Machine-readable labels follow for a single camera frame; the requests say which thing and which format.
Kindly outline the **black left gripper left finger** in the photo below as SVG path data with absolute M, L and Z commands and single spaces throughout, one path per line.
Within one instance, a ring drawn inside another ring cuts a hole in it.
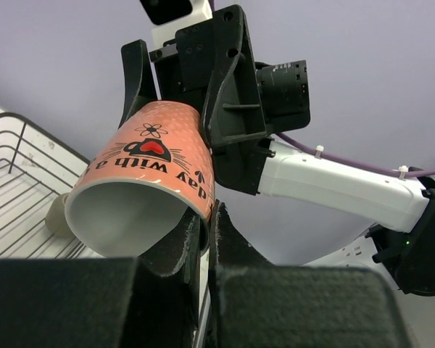
M 0 260 L 0 347 L 190 347 L 201 222 L 140 257 Z

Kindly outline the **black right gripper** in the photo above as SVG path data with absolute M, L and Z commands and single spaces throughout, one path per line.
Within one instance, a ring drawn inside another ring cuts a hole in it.
M 175 29 L 150 59 L 143 40 L 123 45 L 121 57 L 125 96 L 119 128 L 158 100 L 151 59 L 162 98 L 199 111 L 215 181 L 227 189 L 256 194 L 271 155 L 270 136 L 310 122 L 306 62 L 256 62 L 247 17 L 238 4 Z

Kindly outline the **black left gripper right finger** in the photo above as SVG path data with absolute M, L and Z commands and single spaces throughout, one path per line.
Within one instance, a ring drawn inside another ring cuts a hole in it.
M 208 347 L 408 347 L 391 289 L 362 268 L 277 266 L 218 202 L 210 221 Z

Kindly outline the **pink mug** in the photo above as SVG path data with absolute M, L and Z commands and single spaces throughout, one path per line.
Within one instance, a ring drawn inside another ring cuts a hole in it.
M 208 224 L 215 180 L 199 117 L 187 104 L 153 101 L 117 130 L 65 201 L 82 243 L 103 257 L 139 256 L 187 209 Z

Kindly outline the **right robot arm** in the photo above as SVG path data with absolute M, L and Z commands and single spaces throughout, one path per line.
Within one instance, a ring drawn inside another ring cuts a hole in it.
M 432 171 L 387 170 L 310 148 L 287 136 L 310 122 L 305 61 L 254 60 L 244 10 L 212 1 L 143 1 L 154 48 L 122 48 L 123 120 L 169 99 L 199 111 L 199 138 L 215 180 L 234 191 L 311 202 L 373 222 L 318 265 L 366 267 L 406 294 L 435 297 Z

